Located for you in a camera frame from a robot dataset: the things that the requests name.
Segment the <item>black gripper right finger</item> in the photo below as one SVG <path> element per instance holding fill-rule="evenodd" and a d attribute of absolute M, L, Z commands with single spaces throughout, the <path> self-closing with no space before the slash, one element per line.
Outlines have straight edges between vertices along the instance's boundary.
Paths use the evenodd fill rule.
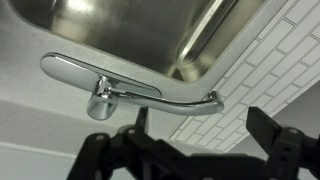
<path fill-rule="evenodd" d="M 298 180 L 300 168 L 320 180 L 320 138 L 294 127 L 283 127 L 259 107 L 248 109 L 246 129 L 267 153 L 265 180 Z"/>

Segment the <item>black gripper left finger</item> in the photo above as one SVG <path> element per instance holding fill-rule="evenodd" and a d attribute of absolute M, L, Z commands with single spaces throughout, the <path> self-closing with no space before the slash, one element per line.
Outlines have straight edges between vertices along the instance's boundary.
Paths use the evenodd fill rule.
<path fill-rule="evenodd" d="M 83 142 L 67 180 L 110 180 L 124 168 L 136 180 L 199 180 L 191 160 L 163 140 L 147 133 L 148 108 L 139 109 L 132 125 L 111 137 L 94 133 Z"/>

